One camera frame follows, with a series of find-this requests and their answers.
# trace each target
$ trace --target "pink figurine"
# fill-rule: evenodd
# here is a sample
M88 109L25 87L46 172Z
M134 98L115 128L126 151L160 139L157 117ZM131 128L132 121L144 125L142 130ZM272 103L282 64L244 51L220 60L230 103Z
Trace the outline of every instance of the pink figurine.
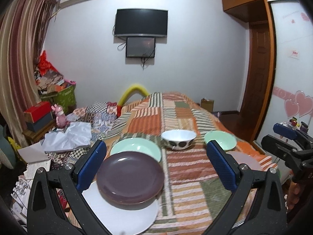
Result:
M62 106L54 104L54 106L51 106L51 109L57 117L56 118L57 127L64 128L69 124L69 122L66 120L66 116L64 114Z

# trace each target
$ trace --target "human hand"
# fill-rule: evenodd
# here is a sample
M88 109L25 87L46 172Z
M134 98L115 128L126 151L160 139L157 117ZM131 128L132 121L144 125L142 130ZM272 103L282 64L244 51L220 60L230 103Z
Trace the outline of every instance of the human hand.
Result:
M289 211L292 210L295 207L295 204L299 202L303 190L304 185L291 182L287 196L287 207Z

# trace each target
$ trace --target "blue gripper pad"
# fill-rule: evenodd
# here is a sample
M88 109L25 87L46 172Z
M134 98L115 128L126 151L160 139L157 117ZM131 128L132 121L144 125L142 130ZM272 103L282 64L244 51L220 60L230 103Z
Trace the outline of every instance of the blue gripper pad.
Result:
M283 126L281 124L275 124L273 127L273 130L275 133L286 137L290 140L295 140L297 138L297 132L296 130L293 130L291 128L288 128L286 126Z
M215 140L207 143L207 156L224 188L234 193L237 189L237 182L240 179L238 163L231 155L226 154Z
M105 156L106 144L103 141L98 140L89 152L82 155L82 159L77 161L78 170L75 170L77 172L76 188L80 193L89 188Z

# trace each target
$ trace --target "green bowl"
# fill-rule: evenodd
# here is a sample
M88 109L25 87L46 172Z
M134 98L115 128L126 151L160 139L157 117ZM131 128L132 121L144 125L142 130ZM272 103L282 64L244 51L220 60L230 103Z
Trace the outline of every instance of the green bowl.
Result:
M160 148L150 140L143 138L129 138L116 143L111 149L111 155L125 151L135 151L150 155L157 162L161 161Z
M236 137L223 131L210 131L205 134L204 140L206 144L211 140L216 140L224 151L232 150L237 145Z

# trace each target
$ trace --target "wooden stool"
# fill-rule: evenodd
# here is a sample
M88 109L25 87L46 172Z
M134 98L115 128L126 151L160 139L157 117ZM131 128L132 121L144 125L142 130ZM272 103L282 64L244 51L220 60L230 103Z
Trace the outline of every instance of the wooden stool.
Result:
M49 132L50 129L53 128L53 126L56 126L56 122L54 119L51 120L49 122L49 124L47 124L45 127L40 129L38 132L32 132L32 131L26 129L23 131L23 135L25 136L29 145L32 145L32 144L39 142L44 137L44 135L47 132Z

